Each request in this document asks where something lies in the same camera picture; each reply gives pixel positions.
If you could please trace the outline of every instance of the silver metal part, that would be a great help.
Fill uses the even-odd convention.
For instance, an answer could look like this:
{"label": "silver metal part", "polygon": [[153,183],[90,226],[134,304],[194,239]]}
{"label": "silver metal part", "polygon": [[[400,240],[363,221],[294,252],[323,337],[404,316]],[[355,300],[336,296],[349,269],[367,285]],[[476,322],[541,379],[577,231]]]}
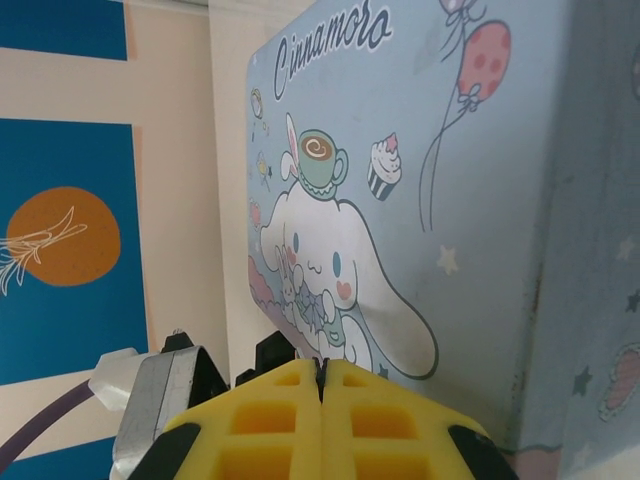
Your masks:
{"label": "silver metal part", "polygon": [[167,423],[189,407],[198,352],[161,353],[140,365],[113,445],[113,463],[128,478]]}

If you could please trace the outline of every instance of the blue poster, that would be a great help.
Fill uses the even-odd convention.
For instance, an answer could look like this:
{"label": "blue poster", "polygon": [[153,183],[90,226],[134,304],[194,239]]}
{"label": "blue poster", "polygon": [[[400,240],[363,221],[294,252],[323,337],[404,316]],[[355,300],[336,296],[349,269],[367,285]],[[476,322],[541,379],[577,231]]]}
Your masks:
{"label": "blue poster", "polygon": [[0,12],[0,47],[127,59],[122,2],[0,0]]}
{"label": "blue poster", "polygon": [[113,438],[14,462],[2,480],[104,480],[111,469]]}
{"label": "blue poster", "polygon": [[0,119],[0,385],[147,351],[130,125]]}

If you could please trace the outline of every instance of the blue eye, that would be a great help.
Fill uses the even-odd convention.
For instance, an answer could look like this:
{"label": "blue eye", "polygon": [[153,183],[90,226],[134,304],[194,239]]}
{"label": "blue eye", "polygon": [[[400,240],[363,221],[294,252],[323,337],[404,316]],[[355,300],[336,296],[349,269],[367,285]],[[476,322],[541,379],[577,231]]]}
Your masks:
{"label": "blue eye", "polygon": [[342,261],[338,252],[333,252],[333,274],[337,277],[342,273]]}

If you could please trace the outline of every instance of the orange circle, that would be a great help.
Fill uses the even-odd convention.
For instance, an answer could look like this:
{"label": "orange circle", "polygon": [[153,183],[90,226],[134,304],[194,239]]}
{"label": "orange circle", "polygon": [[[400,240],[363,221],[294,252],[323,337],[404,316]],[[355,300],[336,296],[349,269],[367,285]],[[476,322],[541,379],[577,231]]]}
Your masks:
{"label": "orange circle", "polygon": [[[20,254],[24,258],[25,251],[37,250],[22,266],[58,287],[93,282],[120,257],[120,229],[111,210],[76,187],[52,188],[31,197],[11,217],[7,237],[13,245],[22,245],[12,251],[16,260]],[[24,241],[29,242],[26,249]]]}

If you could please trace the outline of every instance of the pink cheek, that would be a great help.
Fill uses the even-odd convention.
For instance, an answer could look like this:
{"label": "pink cheek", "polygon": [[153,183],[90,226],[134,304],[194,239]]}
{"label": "pink cheek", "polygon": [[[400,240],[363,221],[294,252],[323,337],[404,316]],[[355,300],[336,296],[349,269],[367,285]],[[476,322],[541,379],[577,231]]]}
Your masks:
{"label": "pink cheek", "polygon": [[351,297],[351,285],[349,283],[336,282],[336,291],[342,300],[348,300]]}
{"label": "pink cheek", "polygon": [[289,265],[295,265],[296,264],[296,254],[293,253],[293,250],[291,250],[291,247],[287,247],[287,258],[289,259]]}

